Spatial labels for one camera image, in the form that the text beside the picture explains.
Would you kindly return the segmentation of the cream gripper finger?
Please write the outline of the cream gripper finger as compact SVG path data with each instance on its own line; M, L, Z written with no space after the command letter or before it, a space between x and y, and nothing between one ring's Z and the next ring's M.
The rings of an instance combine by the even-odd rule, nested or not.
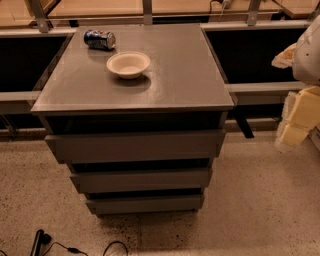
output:
M320 123L320 87L311 86L285 99L278 126L278 145L297 146Z
M291 44L281 53L276 55L271 62L271 65L277 68L285 69L292 67L294 63L294 51L296 49L296 43Z

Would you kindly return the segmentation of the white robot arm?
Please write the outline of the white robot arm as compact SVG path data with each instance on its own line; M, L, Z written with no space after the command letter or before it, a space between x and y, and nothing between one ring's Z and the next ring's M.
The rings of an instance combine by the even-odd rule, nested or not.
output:
M300 145L320 124L320 16L317 16L298 41L274 57L271 65L291 67L293 77L306 88L290 92L285 99L276 145L289 149Z

